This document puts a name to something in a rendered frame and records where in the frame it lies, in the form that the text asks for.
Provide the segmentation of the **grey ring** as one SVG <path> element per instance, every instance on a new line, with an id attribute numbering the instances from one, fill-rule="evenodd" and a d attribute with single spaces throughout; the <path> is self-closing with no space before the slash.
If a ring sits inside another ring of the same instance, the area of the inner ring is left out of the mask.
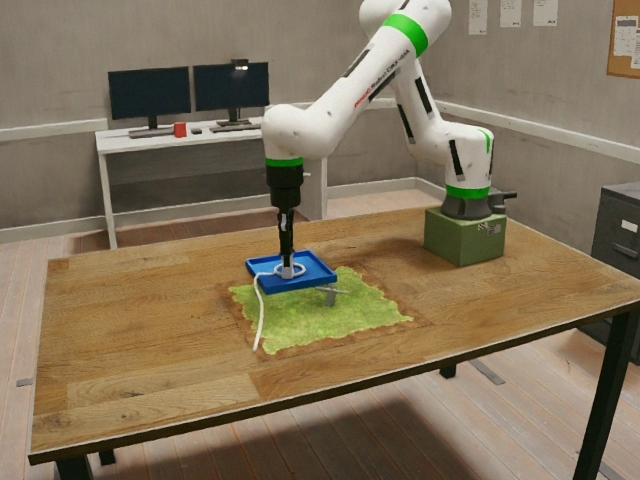
<path id="1" fill-rule="evenodd" d="M 305 271 L 306 271 L 305 267 L 304 267 L 303 265 L 301 265 L 301 264 L 293 263 L 293 266 L 300 267 L 300 268 L 302 269 L 302 271 L 301 271 L 301 272 L 298 272 L 298 273 L 293 274 L 293 277 L 300 276 L 300 275 L 304 274 L 304 273 L 305 273 Z M 281 268 L 281 267 L 282 267 L 282 264 L 277 265 L 277 266 L 274 268 L 274 272 L 275 272 L 275 274 L 276 274 L 276 275 L 278 275 L 278 276 L 281 276 L 281 277 L 282 277 L 282 273 L 280 273 L 280 272 L 278 272 L 278 271 L 277 271 L 277 269 L 279 269 L 279 268 Z"/>

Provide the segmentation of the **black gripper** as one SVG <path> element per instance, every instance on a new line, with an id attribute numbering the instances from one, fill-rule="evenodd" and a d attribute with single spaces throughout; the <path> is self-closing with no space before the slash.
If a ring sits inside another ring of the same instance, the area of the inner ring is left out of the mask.
<path id="1" fill-rule="evenodd" d="M 273 207 L 279 208 L 277 219 L 280 252 L 282 255 L 282 279 L 293 279 L 293 226 L 295 211 L 292 209 L 301 203 L 300 186 L 295 188 L 272 188 L 270 187 L 270 199 Z M 289 208 L 291 207 L 291 208 Z M 282 223 L 282 224 L 281 224 Z"/>

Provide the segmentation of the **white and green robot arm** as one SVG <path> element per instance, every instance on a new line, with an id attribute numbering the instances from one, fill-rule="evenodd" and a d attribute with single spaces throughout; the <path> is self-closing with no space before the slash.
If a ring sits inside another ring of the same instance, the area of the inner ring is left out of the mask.
<path id="1" fill-rule="evenodd" d="M 448 27 L 449 1 L 365 0 L 359 19 L 372 40 L 343 76 L 306 111 L 278 105 L 264 115 L 266 184 L 280 189 L 301 186 L 304 178 L 310 178 L 303 158 L 329 156 L 390 83 L 410 153 L 446 168 L 441 214 L 478 221 L 505 213 L 504 199 L 516 198 L 517 192 L 491 187 L 493 134 L 481 127 L 443 121 L 418 61 Z"/>

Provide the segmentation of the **blue square tray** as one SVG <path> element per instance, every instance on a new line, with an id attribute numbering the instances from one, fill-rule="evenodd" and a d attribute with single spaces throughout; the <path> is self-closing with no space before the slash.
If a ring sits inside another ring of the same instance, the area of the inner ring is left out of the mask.
<path id="1" fill-rule="evenodd" d="M 303 265 L 305 273 L 293 279 L 282 279 L 276 274 L 257 277 L 256 282 L 266 295 L 337 282 L 337 274 L 311 250 L 293 252 L 293 263 Z M 274 272 L 279 264 L 282 264 L 279 254 L 245 260 L 246 268 L 254 278 L 259 272 Z"/>

